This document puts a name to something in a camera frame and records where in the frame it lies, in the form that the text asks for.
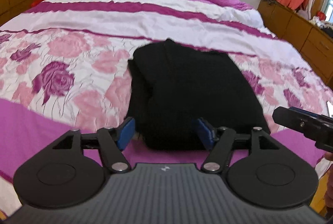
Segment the black garment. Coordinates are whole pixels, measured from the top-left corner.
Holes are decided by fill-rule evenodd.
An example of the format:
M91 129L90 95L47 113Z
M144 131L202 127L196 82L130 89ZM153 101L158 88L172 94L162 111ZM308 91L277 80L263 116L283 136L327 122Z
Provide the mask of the black garment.
M204 119L237 133L269 127L253 89L226 53L201 52L172 40L135 50L128 67L128 116L146 146L160 151L202 150L195 127Z

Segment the wooden sideboard cabinet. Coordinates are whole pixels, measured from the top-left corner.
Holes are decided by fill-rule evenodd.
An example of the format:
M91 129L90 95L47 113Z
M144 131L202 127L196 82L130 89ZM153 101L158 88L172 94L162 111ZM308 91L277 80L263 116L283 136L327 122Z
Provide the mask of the wooden sideboard cabinet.
M332 38L275 1L261 0L257 10L264 25L278 38L292 44L324 84L332 88Z

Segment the purple white floral bedspread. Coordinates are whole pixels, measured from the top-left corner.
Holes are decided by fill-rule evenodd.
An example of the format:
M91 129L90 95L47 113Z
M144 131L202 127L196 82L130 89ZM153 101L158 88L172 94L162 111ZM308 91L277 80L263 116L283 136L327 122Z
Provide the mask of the purple white floral bedspread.
M1 27L1 213L21 206L17 168L69 127L118 126L130 100L128 59L167 38L226 52L244 73L274 137L323 176L312 141L271 117L277 106L327 113L332 91L259 12L211 0L46 0Z

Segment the red item on sideboard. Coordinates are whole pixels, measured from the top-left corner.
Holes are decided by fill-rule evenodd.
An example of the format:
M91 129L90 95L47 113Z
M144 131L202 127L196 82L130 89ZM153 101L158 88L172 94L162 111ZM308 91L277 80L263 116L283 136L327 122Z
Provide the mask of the red item on sideboard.
M316 12L316 17L318 17L318 19L320 21L325 21L326 20L326 15L325 13L321 12L321 11L317 11Z

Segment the small red item on floor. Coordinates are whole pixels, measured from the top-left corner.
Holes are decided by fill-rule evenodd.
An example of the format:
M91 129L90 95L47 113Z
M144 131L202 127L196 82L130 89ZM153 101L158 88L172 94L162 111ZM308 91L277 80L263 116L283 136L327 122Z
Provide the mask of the small red item on floor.
M37 6L39 3L43 2L43 1L45 1L45 0L34 0L34 1L31 3L30 7L31 7L31 8L32 8L32 7L35 7L35 6Z

